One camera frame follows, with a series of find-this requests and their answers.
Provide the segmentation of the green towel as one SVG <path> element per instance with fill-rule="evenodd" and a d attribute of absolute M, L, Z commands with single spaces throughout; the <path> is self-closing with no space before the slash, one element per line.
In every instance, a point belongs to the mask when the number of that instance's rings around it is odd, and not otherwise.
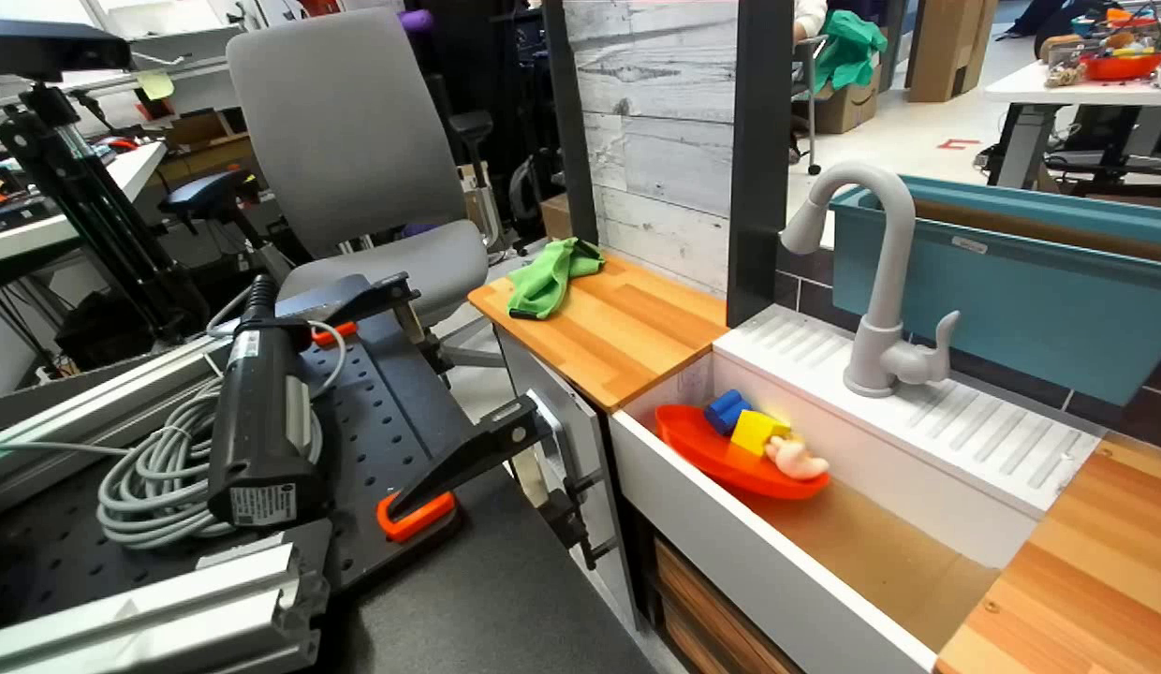
<path fill-rule="evenodd" d="M 573 277 L 603 270 L 603 255 L 588 240 L 552 240 L 527 265 L 513 270 L 513 296 L 505 312 L 513 318 L 552 318 L 563 312 Z"/>

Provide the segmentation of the blue toy block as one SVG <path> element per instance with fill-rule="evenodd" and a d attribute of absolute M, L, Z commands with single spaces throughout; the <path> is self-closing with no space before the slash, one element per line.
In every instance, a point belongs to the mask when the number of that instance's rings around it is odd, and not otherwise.
<path fill-rule="evenodd" d="M 725 388 L 709 403 L 709 418 L 714 432 L 730 433 L 744 407 L 750 401 L 739 388 Z"/>

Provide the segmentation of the yellow toy block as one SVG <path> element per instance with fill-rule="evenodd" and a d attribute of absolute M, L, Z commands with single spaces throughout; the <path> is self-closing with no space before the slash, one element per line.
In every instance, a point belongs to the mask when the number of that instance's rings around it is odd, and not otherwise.
<path fill-rule="evenodd" d="M 755 407 L 744 407 L 730 432 L 730 443 L 744 449 L 750 458 L 764 458 L 773 439 L 785 439 L 791 418 L 785 416 L 768 416 Z"/>

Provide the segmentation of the black orange clamp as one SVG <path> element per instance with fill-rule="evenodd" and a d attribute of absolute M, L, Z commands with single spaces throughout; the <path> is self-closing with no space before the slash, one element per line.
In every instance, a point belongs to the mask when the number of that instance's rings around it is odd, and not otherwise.
<path fill-rule="evenodd" d="M 472 433 L 432 459 L 411 482 L 376 506 L 376 524 L 391 542 L 411 542 L 455 509 L 453 491 L 540 439 L 540 416 L 527 398 L 482 416 Z"/>

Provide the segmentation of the grey office chair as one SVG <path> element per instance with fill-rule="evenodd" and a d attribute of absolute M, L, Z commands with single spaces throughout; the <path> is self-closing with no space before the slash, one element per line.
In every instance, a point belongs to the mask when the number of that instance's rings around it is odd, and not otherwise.
<path fill-rule="evenodd" d="M 228 40 L 253 160 L 308 250 L 279 296 L 408 277 L 422 321 L 485 281 L 449 135 L 394 11 L 284 24 Z"/>

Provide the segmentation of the grey sink faucet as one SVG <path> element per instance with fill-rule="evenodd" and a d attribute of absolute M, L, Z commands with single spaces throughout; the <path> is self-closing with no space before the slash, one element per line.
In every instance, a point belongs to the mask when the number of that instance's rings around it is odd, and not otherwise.
<path fill-rule="evenodd" d="M 909 187 L 890 170 L 866 166 L 866 160 L 829 166 L 808 183 L 808 193 L 796 202 L 795 218 L 784 223 L 780 242 L 791 255 L 814 255 L 819 247 L 825 218 L 839 187 L 867 187 L 885 213 L 874 291 L 867 291 L 867 308 L 854 335 L 842 386 L 861 398 L 890 398 L 900 386 L 944 381 L 950 369 L 950 342 L 956 342 L 962 316 L 947 312 L 936 321 L 932 348 L 909 343 L 902 336 L 902 300 L 906 300 L 916 213 L 912 213 Z"/>

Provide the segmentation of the white sink basin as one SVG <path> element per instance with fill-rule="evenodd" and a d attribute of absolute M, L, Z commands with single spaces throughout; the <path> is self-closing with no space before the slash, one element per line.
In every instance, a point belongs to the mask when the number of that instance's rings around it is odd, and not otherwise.
<path fill-rule="evenodd" d="M 610 418 L 624 502 L 808 674 L 924 674 L 1032 537 L 1102 432 L 969 379 L 890 398 L 842 386 L 851 335 L 768 308 Z M 764 502 L 654 433 L 725 388 L 785 416 L 830 466 Z"/>

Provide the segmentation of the aluminium extrusion bar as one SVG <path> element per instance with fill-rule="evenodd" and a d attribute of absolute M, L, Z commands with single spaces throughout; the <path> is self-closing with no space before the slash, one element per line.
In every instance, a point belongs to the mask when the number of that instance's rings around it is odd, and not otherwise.
<path fill-rule="evenodd" d="M 0 628 L 0 674 L 279 674 L 318 659 L 326 582 L 267 540 Z"/>

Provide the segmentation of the teal plastic bin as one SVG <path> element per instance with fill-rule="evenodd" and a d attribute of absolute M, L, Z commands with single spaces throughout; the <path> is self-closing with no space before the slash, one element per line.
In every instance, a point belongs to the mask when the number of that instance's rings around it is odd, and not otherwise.
<path fill-rule="evenodd" d="M 1161 207 L 906 177 L 902 330 L 1127 403 L 1161 363 Z"/>

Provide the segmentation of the black tripod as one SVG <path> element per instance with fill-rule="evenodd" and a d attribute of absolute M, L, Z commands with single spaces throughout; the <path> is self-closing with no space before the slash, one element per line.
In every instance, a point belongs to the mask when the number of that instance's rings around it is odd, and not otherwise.
<path fill-rule="evenodd" d="M 37 81 L 5 107 L 0 144 L 31 181 L 63 210 L 106 277 L 130 300 L 155 336 L 183 336 L 206 318 L 206 300 L 167 257 L 123 187 L 75 130 L 63 91 Z"/>

